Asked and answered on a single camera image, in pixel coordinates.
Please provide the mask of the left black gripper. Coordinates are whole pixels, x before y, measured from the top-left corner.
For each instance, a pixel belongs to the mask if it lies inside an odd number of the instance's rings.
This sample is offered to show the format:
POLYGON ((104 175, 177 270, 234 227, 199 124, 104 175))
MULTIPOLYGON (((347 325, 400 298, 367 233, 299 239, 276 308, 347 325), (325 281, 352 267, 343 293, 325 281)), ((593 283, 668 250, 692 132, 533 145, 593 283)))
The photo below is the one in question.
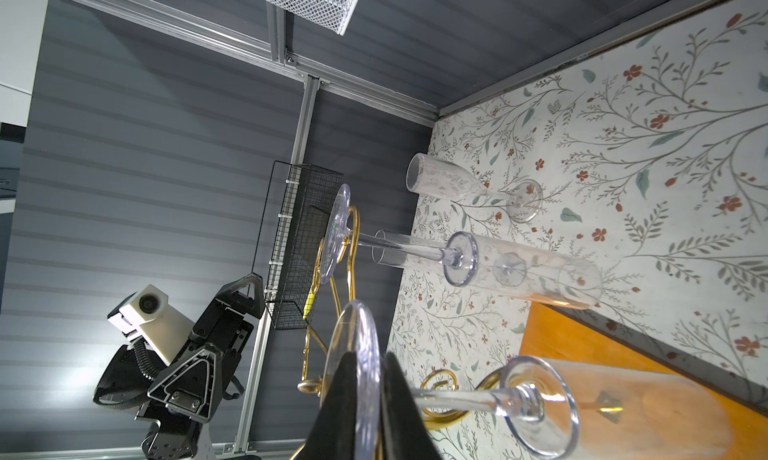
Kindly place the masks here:
POLYGON ((221 402, 244 393, 235 372, 253 325, 242 316, 261 319, 265 307, 263 278, 254 272, 214 295, 173 363, 150 385, 148 401, 137 414, 150 422, 141 444, 147 459, 186 459, 198 453, 203 426, 221 402), (241 316, 223 316, 228 310, 241 316))

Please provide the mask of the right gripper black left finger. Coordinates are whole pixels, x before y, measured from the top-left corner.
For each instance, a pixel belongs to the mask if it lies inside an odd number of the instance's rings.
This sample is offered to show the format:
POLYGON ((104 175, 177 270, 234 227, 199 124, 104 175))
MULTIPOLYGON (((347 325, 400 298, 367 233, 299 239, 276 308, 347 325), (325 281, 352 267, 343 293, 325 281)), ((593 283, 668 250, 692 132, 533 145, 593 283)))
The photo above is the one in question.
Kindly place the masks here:
POLYGON ((342 460, 354 457, 357 408, 357 357, 341 357, 314 426, 297 460, 342 460))

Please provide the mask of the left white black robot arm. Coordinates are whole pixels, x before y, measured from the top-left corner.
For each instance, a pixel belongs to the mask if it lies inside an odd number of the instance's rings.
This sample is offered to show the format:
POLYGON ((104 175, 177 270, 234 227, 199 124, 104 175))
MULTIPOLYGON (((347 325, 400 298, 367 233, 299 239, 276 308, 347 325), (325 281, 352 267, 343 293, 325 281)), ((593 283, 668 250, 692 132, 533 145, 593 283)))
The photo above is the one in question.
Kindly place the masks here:
POLYGON ((130 410, 149 422, 141 443, 148 459, 192 459, 222 401, 245 388, 235 372, 265 311, 256 273, 223 285, 198 320, 171 306, 152 284, 107 316, 125 337, 94 390, 94 404, 130 410))

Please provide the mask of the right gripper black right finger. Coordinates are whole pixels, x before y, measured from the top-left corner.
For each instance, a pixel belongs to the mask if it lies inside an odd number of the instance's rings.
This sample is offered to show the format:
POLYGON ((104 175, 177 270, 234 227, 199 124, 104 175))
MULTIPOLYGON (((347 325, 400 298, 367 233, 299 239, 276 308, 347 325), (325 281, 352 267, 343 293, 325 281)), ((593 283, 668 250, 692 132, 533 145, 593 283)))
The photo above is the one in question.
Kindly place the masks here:
POLYGON ((434 459, 435 448, 394 353, 382 359, 381 436, 384 459, 434 459))

